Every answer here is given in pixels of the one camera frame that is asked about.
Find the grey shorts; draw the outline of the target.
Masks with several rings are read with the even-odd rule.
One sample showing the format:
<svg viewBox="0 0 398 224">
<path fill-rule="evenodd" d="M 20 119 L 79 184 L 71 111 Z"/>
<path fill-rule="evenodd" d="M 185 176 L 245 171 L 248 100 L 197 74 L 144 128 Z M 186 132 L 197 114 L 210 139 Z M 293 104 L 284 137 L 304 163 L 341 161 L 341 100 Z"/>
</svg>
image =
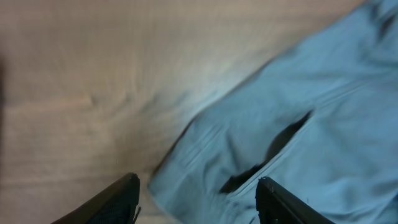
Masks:
<svg viewBox="0 0 398 224">
<path fill-rule="evenodd" d="M 181 223 L 259 223 L 268 176 L 334 223 L 397 222 L 397 1 L 367 1 L 198 114 L 149 183 Z"/>
</svg>

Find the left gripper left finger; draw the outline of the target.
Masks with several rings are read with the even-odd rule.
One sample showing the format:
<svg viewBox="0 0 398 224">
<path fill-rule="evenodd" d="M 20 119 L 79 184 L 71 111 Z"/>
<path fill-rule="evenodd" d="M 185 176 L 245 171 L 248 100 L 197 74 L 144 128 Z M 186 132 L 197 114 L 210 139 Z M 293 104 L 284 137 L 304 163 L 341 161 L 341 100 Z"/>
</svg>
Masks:
<svg viewBox="0 0 398 224">
<path fill-rule="evenodd" d="M 139 195 L 140 179 L 130 172 L 53 224 L 135 224 Z"/>
</svg>

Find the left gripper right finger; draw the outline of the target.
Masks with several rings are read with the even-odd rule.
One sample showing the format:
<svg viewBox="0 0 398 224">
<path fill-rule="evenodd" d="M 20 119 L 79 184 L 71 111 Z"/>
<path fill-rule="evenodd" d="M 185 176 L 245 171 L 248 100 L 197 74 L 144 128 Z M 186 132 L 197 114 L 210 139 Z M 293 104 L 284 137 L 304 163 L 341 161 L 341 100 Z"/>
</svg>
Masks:
<svg viewBox="0 0 398 224">
<path fill-rule="evenodd" d="M 259 179 L 256 209 L 260 224 L 334 224 L 270 177 Z"/>
</svg>

